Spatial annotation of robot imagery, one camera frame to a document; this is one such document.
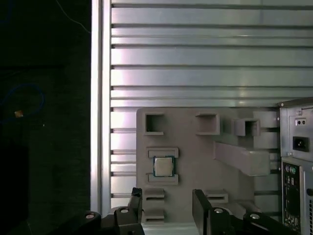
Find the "gray rectangular block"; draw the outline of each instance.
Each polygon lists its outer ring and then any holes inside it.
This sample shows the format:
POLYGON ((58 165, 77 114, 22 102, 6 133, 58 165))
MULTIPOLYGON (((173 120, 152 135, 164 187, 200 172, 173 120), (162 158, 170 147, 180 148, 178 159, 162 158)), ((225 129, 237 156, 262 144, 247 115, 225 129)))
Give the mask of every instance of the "gray rectangular block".
POLYGON ((150 185, 178 185, 178 175, 173 177, 155 177, 153 174, 147 174, 147 183, 150 185))
POLYGON ((279 127, 278 112, 271 111, 255 111, 253 117, 260 120, 261 128, 275 128, 279 127))
POLYGON ((246 149, 214 142, 214 158, 240 170, 248 176, 270 174, 269 153, 264 150, 246 149))
POLYGON ((165 219, 164 209, 146 209, 143 218, 146 224, 163 224, 165 219))
POLYGON ((147 188, 144 190, 144 195, 147 201, 165 198, 164 189, 162 188, 147 188))

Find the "black wall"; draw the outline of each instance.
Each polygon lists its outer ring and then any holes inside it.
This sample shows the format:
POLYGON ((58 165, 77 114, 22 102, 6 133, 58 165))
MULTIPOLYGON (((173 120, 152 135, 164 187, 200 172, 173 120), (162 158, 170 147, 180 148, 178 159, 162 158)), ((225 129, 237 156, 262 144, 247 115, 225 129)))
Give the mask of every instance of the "black wall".
MULTIPOLYGON (((90 2, 59 0, 89 31, 90 2)), ((32 117, 4 124, 1 136, 29 150, 28 222, 40 235, 89 209, 90 34, 71 22, 55 0, 12 3, 7 22, 1 22, 4 3, 0 10, 0 95, 32 83, 45 94, 45 105, 32 117), (20 73, 4 75, 7 66, 20 73)), ((3 106, 3 115, 27 114, 40 101, 35 89, 24 87, 3 106)))

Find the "square slot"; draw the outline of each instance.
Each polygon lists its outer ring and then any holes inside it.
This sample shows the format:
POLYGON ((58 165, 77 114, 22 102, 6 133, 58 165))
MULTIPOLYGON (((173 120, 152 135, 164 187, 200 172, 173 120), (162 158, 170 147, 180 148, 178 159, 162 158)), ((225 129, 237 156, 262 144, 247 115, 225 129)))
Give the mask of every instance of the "square slot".
POLYGON ((146 135, 164 135, 165 118, 163 114, 145 115, 145 134, 146 135))
POLYGON ((246 136, 258 136, 258 121, 251 120, 245 122, 246 136))
POLYGON ((174 177, 174 157, 154 157, 153 176, 155 177, 174 177))
POLYGON ((220 115, 218 114, 197 114, 198 131, 197 135, 219 135, 220 115))
POLYGON ((258 119, 233 119, 232 129, 233 134, 236 136, 253 137, 261 134, 261 125, 258 119))

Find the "horizontal groove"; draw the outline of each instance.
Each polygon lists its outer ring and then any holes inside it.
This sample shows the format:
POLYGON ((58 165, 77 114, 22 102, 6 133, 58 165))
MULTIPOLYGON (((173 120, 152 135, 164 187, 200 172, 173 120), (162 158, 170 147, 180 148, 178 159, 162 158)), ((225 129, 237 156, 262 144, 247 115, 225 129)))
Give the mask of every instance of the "horizontal groove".
POLYGON ((135 155, 136 151, 135 150, 129 150, 129 149, 121 149, 121 150, 113 150, 112 151, 113 155, 135 155))
MULTIPOLYGON (((293 97, 292 99, 299 99, 303 97, 293 97)), ((129 98, 113 98, 112 101, 115 100, 208 100, 207 97, 129 97, 129 98)), ((271 99, 279 99, 279 100, 290 100, 290 96, 280 96, 280 97, 209 97, 210 100, 271 100, 271 99)))
POLYGON ((313 70, 312 66, 214 66, 214 65, 113 65, 112 70, 154 70, 154 69, 180 69, 180 70, 196 70, 196 69, 223 69, 223 70, 242 70, 242 69, 289 69, 289 70, 313 70))
POLYGON ((161 197, 147 197, 146 201, 164 201, 165 198, 161 198, 161 197))
POLYGON ((281 191, 255 191, 254 196, 281 195, 281 191))
POLYGON ((136 176, 136 172, 111 172, 111 177, 116 176, 136 176))
POLYGON ((136 154, 112 154, 111 155, 111 164, 135 164, 136 163, 136 154))
POLYGON ((111 107, 114 108, 125 108, 125 107, 277 107, 277 103, 281 102, 282 99, 162 99, 162 100, 151 100, 151 99, 124 99, 124 100, 112 100, 111 107))
POLYGON ((111 198, 131 198, 131 193, 111 193, 111 198))
POLYGON ((135 173, 136 172, 136 164, 134 163, 111 163, 111 172, 113 173, 135 173))
POLYGON ((128 33, 128 34, 119 34, 112 32, 112 38, 135 38, 135 39, 193 39, 193 38, 200 38, 200 39, 261 39, 261 40, 272 40, 272 39, 285 39, 285 40, 311 40, 313 39, 312 36, 255 36, 255 35, 214 35, 214 34, 143 34, 143 33, 128 33))
POLYGON ((111 46, 112 49, 163 49, 163 48, 183 48, 183 49, 189 49, 189 48, 235 48, 235 49, 249 49, 249 48, 273 48, 273 49, 283 49, 283 50, 295 50, 295 49, 311 49, 312 46, 279 46, 279 45, 189 45, 189 44, 114 44, 111 46))
POLYGON ((132 133, 136 133, 136 129, 135 128, 115 128, 115 129, 113 129, 112 133, 115 133, 115 134, 132 134, 132 133))
POLYGON ((115 23, 112 28, 224 28, 224 29, 293 29, 293 30, 310 30, 313 26, 300 25, 221 25, 221 24, 176 24, 176 23, 115 23))
POLYGON ((151 219, 151 218, 146 218, 146 222, 153 223, 153 222, 163 222, 164 219, 151 219))
POLYGON ((265 87, 265 86, 251 86, 251 87, 247 87, 247 86, 232 86, 232 87, 226 87, 226 86, 174 86, 171 87, 169 85, 164 85, 164 86, 113 86, 111 91, 159 91, 157 90, 157 88, 162 87, 162 91, 215 91, 215 90, 219 90, 219 91, 259 91, 260 89, 266 89, 266 91, 285 91, 286 88, 289 88, 291 91, 298 91, 298 92, 302 92, 303 90, 308 90, 311 91, 312 89, 308 86, 304 86, 304 87, 277 87, 277 86, 273 86, 273 87, 265 87))
POLYGON ((249 4, 172 4, 172 3, 135 3, 135 4, 112 4, 112 8, 172 8, 172 9, 225 9, 225 10, 313 10, 313 6, 303 5, 249 5, 249 4))

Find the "screw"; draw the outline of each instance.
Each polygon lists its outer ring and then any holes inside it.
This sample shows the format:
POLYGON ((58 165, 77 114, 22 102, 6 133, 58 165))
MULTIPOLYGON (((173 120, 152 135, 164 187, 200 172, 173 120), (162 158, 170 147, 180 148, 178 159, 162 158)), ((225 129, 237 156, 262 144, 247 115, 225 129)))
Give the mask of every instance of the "screw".
POLYGON ((259 219, 259 218, 260 218, 260 216, 257 215, 257 214, 251 214, 250 217, 251 217, 252 219, 259 219))
POLYGON ((88 214, 88 215, 86 215, 86 219, 92 219, 92 218, 94 218, 94 214, 88 214))
POLYGON ((223 213, 223 210, 220 209, 220 208, 217 208, 217 209, 215 209, 214 211, 215 211, 216 213, 218 213, 218 214, 223 213))
POLYGON ((128 212, 128 209, 123 208, 123 209, 121 209, 121 212, 122 212, 122 213, 127 213, 127 212, 128 212))

